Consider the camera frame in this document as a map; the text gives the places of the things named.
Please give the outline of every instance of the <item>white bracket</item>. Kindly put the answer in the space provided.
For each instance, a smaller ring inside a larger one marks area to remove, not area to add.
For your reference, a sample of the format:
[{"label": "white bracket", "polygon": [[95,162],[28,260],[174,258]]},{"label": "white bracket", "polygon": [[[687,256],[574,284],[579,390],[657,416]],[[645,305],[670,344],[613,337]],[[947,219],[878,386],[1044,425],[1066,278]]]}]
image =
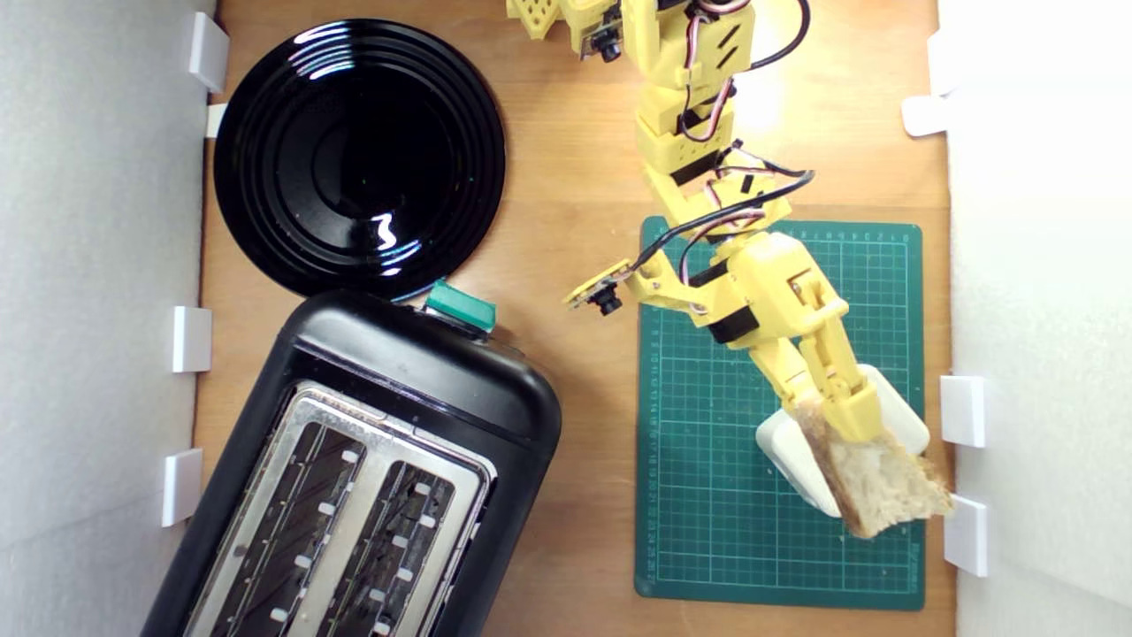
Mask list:
[{"label": "white bracket", "polygon": [[173,308],[173,373],[207,372],[212,369],[212,310],[200,307]]},{"label": "white bracket", "polygon": [[189,449],[165,457],[165,496],[161,507],[161,526],[173,526],[197,510],[200,502],[203,459],[200,449]]},{"label": "white bracket", "polygon": [[228,110],[228,102],[223,104],[208,104],[208,122],[205,124],[205,139],[215,139],[220,134],[220,122],[224,119]]},{"label": "white bracket", "polygon": [[943,519],[943,559],[976,577],[987,576],[987,508],[959,496]]},{"label": "white bracket", "polygon": [[984,385],[979,377],[940,378],[943,440],[978,449],[987,446]]},{"label": "white bracket", "polygon": [[954,91],[967,75],[967,55],[951,31],[940,28],[927,38],[928,80],[931,95],[906,97],[900,104],[904,130],[912,137],[923,137],[947,129],[947,93]]},{"label": "white bracket", "polygon": [[229,37],[207,14],[192,17],[192,45],[189,49],[189,72],[212,93],[224,89],[228,75]]}]

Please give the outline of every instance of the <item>slice of bread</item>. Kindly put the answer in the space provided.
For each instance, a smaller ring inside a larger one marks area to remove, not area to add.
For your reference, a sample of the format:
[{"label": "slice of bread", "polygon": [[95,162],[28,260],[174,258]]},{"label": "slice of bread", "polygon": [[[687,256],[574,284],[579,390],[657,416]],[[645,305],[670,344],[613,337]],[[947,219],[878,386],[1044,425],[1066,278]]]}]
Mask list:
[{"label": "slice of bread", "polygon": [[868,442],[848,442],[825,421],[817,401],[800,404],[796,420],[849,533],[875,537],[894,524],[951,511],[951,496],[933,467],[904,451],[887,430]]}]

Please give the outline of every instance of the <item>black plate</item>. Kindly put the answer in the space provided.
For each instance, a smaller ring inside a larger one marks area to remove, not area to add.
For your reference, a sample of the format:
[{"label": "black plate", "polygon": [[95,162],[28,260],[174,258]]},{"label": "black plate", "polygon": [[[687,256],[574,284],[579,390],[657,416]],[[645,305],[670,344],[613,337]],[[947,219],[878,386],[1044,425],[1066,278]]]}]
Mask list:
[{"label": "black plate", "polygon": [[268,276],[303,294],[398,299],[472,252],[503,192],[503,124],[458,51],[352,19],[301,33],[237,87],[216,138],[221,212]]}]

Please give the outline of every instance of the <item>robotic arm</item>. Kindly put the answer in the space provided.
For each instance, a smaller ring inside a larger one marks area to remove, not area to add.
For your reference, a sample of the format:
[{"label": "robotic arm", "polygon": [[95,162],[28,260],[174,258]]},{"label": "robotic arm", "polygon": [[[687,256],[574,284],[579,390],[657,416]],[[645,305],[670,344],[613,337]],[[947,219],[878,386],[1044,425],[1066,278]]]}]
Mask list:
[{"label": "robotic arm", "polygon": [[[766,231],[790,213],[784,195],[813,173],[754,156],[731,138],[732,76],[781,59],[801,42],[806,1],[799,0],[798,36],[754,64],[749,0],[558,0],[547,14],[547,0],[508,1],[512,15],[535,27],[532,35],[541,37],[560,12],[581,57],[611,61],[624,53],[648,80],[636,109],[637,147],[672,230],[567,301],[593,302],[608,313],[620,307],[616,286],[624,284],[640,302],[684,311],[718,343],[747,351],[787,413],[820,396],[823,415],[844,440],[878,436],[876,389],[841,325],[848,304],[799,241]],[[775,178],[792,181],[779,186]],[[660,248],[680,233],[691,242],[717,241],[711,267],[689,275],[684,258],[674,266]]]}]

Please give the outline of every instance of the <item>cutting mat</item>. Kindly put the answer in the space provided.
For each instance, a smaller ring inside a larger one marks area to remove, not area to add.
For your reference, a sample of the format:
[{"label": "cutting mat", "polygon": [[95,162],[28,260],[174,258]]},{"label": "cutting mat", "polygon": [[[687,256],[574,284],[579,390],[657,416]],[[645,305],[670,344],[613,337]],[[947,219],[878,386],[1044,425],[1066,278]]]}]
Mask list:
[{"label": "cutting mat", "polygon": [[[924,414],[921,236],[915,225],[782,221],[849,301],[863,363]],[[649,217],[642,240],[667,229]],[[684,240],[666,248],[675,262]],[[691,269],[707,266],[697,244]],[[676,311],[641,308],[636,589],[762,604],[919,610],[924,524],[857,540],[806,505],[755,445],[778,401],[751,360]]]}]

